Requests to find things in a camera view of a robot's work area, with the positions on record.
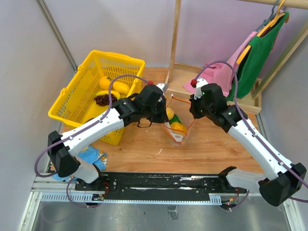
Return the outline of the yellow pear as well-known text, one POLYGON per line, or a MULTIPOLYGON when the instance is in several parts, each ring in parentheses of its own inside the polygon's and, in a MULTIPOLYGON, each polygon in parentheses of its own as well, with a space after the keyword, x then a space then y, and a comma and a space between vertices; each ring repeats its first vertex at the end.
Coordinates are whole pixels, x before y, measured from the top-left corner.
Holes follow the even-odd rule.
POLYGON ((174 132, 175 134, 184 136, 187 133, 187 128, 183 124, 180 124, 177 122, 170 124, 170 128, 171 128, 171 131, 174 132))

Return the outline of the watermelon slice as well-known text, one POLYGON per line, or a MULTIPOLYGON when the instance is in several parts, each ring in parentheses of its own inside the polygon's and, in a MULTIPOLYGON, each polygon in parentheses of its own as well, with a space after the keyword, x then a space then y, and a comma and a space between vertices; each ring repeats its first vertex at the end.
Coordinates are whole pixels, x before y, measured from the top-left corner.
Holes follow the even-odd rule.
POLYGON ((177 115, 177 114, 174 114, 173 117, 170 119, 169 123, 172 124, 174 122, 177 122, 177 123, 180 123, 180 124, 183 124, 181 118, 177 115))

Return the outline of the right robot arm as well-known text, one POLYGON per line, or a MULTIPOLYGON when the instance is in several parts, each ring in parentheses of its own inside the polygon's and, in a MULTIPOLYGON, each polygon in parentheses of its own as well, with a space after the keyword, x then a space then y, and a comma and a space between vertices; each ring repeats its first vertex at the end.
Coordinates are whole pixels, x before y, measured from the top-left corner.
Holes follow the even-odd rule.
POLYGON ((227 105, 219 85, 200 79, 193 80, 192 86, 196 89, 190 96, 193 117, 207 117, 234 137, 264 171, 257 174, 228 167, 219 174, 221 191, 228 193, 234 188, 243 188, 260 193, 270 205, 279 206, 300 190, 307 172, 301 163, 293 164, 280 154, 237 105, 227 105))

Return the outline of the yellow apple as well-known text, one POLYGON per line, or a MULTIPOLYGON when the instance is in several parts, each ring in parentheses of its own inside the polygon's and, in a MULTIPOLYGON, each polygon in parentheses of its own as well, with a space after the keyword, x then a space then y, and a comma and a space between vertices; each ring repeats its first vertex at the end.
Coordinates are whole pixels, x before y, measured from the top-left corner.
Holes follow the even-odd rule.
POLYGON ((167 113, 167 117, 169 121, 174 117, 174 114, 175 114, 174 111, 170 107, 166 108, 166 113, 167 113))

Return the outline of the clear zip top bag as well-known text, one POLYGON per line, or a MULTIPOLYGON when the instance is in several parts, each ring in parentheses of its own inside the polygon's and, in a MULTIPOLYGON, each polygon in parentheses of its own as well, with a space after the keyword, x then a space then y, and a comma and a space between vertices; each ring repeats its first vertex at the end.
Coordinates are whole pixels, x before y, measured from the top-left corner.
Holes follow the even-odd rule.
POLYGON ((162 129, 175 145, 181 146, 187 140, 195 122, 189 111, 191 103, 173 94, 166 96, 166 100, 168 121, 162 125, 162 129))

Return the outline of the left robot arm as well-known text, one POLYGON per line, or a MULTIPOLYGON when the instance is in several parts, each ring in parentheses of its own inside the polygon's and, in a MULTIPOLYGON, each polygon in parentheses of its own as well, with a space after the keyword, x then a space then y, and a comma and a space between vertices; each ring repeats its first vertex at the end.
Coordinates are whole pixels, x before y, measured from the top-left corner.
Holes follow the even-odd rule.
POLYGON ((103 114, 80 127, 63 134, 57 131, 50 133, 48 156, 56 174, 60 178, 77 177, 92 190, 100 189, 103 185, 100 170, 78 157, 78 154, 99 138, 131 123, 139 123, 142 118, 150 123, 166 123, 166 90, 164 83, 146 85, 140 93, 117 100, 103 114))

